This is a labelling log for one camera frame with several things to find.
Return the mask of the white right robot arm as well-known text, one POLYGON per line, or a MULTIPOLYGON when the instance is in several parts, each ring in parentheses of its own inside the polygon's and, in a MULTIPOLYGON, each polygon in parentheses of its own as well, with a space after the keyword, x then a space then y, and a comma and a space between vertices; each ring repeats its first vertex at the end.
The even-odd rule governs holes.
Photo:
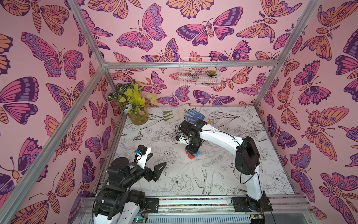
POLYGON ((187 154, 191 157, 198 155, 205 141, 232 153, 235 158, 234 166, 240 174, 240 184, 247 187, 245 203, 248 209, 257 212, 273 211, 271 202, 261 187, 260 154, 251 137, 233 136, 203 120, 198 120, 194 124, 183 121, 177 126, 176 131, 177 142, 186 145, 187 154))

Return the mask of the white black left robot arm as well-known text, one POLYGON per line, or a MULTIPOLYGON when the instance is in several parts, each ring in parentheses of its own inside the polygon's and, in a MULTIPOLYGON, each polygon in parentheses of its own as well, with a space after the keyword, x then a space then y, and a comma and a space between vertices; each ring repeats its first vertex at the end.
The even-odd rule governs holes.
POLYGON ((151 170, 146 162, 152 155, 136 155, 135 162, 126 157, 111 162, 107 169, 107 184, 100 190, 93 205, 94 224, 132 224, 141 211, 149 208, 145 204, 145 193, 131 187, 142 178, 148 182, 159 180, 167 163, 159 163, 151 170))

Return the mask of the long blue lego brick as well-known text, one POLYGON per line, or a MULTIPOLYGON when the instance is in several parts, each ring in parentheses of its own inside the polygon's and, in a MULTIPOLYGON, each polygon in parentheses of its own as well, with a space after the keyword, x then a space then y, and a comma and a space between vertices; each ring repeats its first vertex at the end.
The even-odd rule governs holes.
POLYGON ((200 154, 200 151, 198 151, 196 154, 194 154, 194 155, 192 155, 192 156, 194 156, 194 157, 198 157, 198 156, 199 156, 199 154, 200 154))

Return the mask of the long red lego brick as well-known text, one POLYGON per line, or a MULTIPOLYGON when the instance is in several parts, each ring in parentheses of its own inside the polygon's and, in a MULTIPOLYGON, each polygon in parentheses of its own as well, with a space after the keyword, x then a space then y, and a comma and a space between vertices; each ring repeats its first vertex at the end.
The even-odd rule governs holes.
POLYGON ((191 159, 191 160, 196 158, 196 155, 192 155, 188 151, 186 151, 186 154, 187 154, 188 158, 191 159))

